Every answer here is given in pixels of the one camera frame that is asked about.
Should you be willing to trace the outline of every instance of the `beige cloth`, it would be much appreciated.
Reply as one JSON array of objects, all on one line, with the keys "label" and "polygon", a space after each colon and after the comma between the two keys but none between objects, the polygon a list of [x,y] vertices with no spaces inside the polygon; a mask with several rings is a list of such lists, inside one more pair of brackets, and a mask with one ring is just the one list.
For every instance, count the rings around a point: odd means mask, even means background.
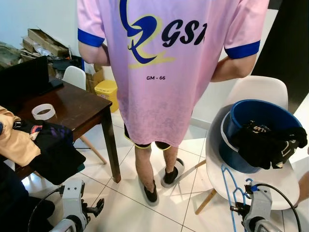
[{"label": "beige cloth", "polygon": [[0,122],[3,130],[0,134],[0,154],[20,166],[28,165],[41,151],[30,138],[30,134],[14,130],[14,121],[21,119],[0,106]]}]

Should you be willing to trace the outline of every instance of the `tape roll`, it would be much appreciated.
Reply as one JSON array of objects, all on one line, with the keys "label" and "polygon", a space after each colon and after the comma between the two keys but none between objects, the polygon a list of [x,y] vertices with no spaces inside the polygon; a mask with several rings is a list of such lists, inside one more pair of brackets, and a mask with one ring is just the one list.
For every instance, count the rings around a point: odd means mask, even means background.
[{"label": "tape roll", "polygon": [[[49,111],[45,114],[38,114],[43,110],[49,110]],[[48,120],[56,114],[55,109],[51,104],[38,105],[34,107],[31,112],[35,120]]]}]

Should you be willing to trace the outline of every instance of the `black cable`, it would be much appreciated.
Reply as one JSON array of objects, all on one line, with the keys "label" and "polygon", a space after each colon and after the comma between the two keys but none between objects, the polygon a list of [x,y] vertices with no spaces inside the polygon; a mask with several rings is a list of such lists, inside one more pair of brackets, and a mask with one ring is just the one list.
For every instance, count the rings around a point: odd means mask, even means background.
[{"label": "black cable", "polygon": [[31,221],[32,221],[33,215],[34,215],[35,211],[37,210],[38,206],[39,206],[46,198],[48,198],[50,195],[52,195],[52,194],[55,193],[55,192],[59,192],[60,190],[61,190],[61,188],[57,188],[57,189],[51,191],[51,192],[48,193],[43,199],[41,199],[40,202],[34,207],[32,213],[31,213],[30,219],[29,219],[29,223],[28,223],[28,232],[30,232]]},{"label": "black cable", "polygon": [[258,186],[266,186],[266,187],[269,187],[269,188],[272,188],[273,190],[275,190],[277,193],[279,193],[286,201],[287,203],[290,205],[291,209],[293,210],[294,214],[295,214],[295,217],[296,217],[296,221],[297,221],[297,226],[298,226],[298,232],[301,232],[301,226],[300,226],[300,221],[299,221],[299,217],[298,217],[298,214],[294,208],[294,206],[292,205],[292,203],[290,202],[290,200],[277,188],[271,186],[271,185],[268,185],[268,184],[256,184],[254,185],[256,187]]}]

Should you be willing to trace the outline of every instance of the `blue sleeve cuff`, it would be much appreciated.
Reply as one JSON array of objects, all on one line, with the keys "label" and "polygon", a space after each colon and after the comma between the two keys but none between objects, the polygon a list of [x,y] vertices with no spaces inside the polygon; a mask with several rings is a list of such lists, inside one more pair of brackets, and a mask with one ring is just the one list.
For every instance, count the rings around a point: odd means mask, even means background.
[{"label": "blue sleeve cuff", "polygon": [[92,35],[88,32],[85,32],[83,30],[80,30],[78,28],[78,40],[84,44],[93,46],[93,47],[100,47],[102,43],[104,42],[104,38],[98,37],[96,35]]},{"label": "blue sleeve cuff", "polygon": [[225,52],[232,59],[239,59],[256,54],[259,51],[260,41],[232,48],[225,48]]}]

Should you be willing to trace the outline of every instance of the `blue bucket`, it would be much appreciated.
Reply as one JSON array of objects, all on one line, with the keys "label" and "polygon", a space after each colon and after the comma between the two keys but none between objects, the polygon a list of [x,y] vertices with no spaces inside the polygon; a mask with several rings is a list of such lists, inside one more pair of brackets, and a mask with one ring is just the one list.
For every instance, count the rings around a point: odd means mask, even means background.
[{"label": "blue bucket", "polygon": [[250,120],[255,121],[257,125],[265,125],[274,131],[301,127],[300,122],[290,112],[270,102],[242,100],[235,103],[221,124],[223,140],[219,146],[219,153],[227,165],[242,173],[255,173],[260,168],[251,166],[243,159],[238,154],[238,148],[230,144],[229,140],[242,128],[243,124]]}]

